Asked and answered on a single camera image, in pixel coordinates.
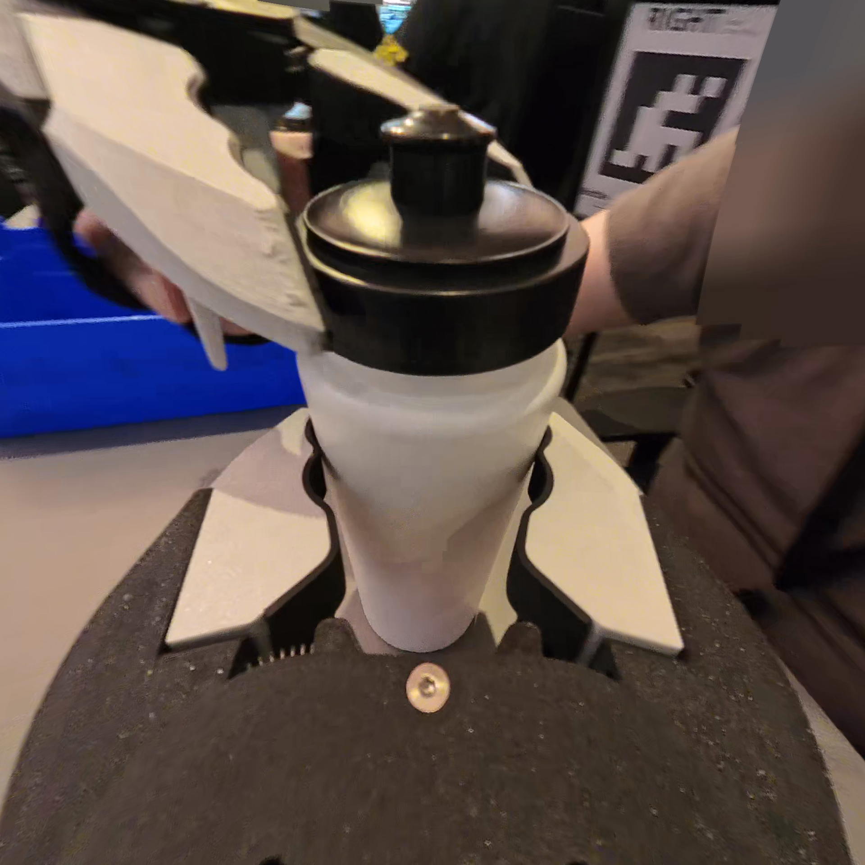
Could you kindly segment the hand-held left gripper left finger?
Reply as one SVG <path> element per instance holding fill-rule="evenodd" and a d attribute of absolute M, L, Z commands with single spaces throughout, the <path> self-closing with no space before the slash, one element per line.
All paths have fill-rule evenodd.
<path fill-rule="evenodd" d="M 164 642 L 302 652 L 345 594 L 323 455 L 298 408 L 215 479 Z"/>

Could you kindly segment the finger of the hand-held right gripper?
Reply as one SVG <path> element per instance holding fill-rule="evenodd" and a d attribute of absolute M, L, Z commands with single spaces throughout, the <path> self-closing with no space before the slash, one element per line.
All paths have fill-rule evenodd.
<path fill-rule="evenodd" d="M 379 130 L 406 118 L 451 117 L 451 103 L 373 55 L 314 49 L 307 60 L 314 128 Z"/>
<path fill-rule="evenodd" d="M 74 191 L 183 294 L 209 362 L 227 367 L 222 319 L 298 355 L 325 327 L 280 194 L 244 167 L 198 103 L 182 49 L 107 23 L 19 13 L 49 111 L 49 147 Z"/>

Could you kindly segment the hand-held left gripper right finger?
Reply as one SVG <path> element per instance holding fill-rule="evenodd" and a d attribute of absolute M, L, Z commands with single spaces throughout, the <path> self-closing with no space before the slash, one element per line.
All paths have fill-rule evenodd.
<path fill-rule="evenodd" d="M 625 471 L 561 414 L 549 417 L 528 477 L 506 578 L 516 619 L 542 654 L 589 665 L 621 643 L 670 658 L 684 641 L 642 495 Z"/>

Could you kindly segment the white plastic bottle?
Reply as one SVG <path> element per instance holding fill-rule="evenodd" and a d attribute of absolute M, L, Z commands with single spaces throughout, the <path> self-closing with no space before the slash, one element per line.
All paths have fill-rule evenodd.
<path fill-rule="evenodd" d="M 567 369 L 557 340 L 489 373 L 414 376 L 299 355 L 362 611 L 399 651 L 476 616 Z"/>

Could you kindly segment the blue plastic storage bin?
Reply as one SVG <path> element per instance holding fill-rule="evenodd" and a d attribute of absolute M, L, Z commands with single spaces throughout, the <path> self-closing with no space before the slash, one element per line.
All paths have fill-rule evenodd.
<path fill-rule="evenodd" d="M 41 227 L 1 230 L 1 435 L 16 438 L 302 405 L 295 355 L 226 346 L 92 295 Z"/>

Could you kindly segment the black bottle lid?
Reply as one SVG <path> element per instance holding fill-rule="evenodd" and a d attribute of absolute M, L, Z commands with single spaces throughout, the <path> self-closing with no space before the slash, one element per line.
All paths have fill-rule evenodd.
<path fill-rule="evenodd" d="M 490 179 L 495 130 L 455 105 L 387 121 L 386 179 L 314 197 L 300 236 L 327 350 L 417 376 L 488 373 L 560 340 L 590 241 L 555 199 Z"/>

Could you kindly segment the person's right forearm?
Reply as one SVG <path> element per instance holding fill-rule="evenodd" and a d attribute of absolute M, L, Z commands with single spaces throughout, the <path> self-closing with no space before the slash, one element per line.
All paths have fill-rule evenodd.
<path fill-rule="evenodd" d="M 589 249 L 565 334 L 568 341 L 633 325 L 611 276 L 608 215 L 608 210 L 602 210 L 581 222 L 589 238 Z"/>

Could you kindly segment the black framed marker sign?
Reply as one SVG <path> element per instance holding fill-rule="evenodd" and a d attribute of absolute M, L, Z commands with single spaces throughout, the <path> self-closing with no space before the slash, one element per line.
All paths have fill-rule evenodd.
<path fill-rule="evenodd" d="M 578 171 L 589 217 L 741 121 L 779 2 L 628 2 Z"/>

